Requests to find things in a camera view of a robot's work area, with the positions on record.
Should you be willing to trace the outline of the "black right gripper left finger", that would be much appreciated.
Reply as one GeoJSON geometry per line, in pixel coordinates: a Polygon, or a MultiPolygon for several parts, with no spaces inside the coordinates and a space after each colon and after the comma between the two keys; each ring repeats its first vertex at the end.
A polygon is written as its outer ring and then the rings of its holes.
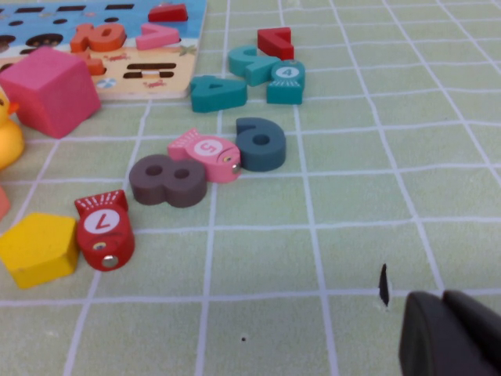
{"type": "Polygon", "coordinates": [[[499,375],[453,311],[423,291],[408,295],[398,352],[404,375],[499,375]]]}

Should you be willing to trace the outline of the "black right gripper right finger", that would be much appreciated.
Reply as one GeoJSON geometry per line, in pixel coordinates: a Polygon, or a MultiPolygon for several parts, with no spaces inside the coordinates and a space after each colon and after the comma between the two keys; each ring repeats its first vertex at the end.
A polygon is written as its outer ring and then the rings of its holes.
{"type": "Polygon", "coordinates": [[[493,367],[500,367],[500,315],[461,291],[445,291],[443,301],[482,355],[493,367]]]}

